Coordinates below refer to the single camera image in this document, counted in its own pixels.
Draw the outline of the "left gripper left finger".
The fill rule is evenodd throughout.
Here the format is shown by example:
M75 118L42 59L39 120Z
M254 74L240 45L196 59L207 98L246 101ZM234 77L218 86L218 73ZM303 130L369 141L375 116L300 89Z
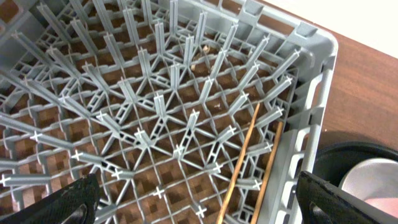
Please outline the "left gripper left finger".
M99 183L94 174L88 174L39 202L3 218L1 223L93 224L99 202Z

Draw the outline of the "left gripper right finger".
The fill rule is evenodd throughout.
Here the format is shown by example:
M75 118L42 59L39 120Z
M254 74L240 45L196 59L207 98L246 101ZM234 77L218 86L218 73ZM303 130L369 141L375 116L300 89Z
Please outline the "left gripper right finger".
M318 176L301 171L296 198L304 224L397 223L397 218L340 190Z

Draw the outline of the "pink cup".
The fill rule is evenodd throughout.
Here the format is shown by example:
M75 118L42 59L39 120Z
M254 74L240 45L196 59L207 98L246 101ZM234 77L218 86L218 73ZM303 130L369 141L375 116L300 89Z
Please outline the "pink cup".
M398 217L398 198L370 198L366 203L393 217Z

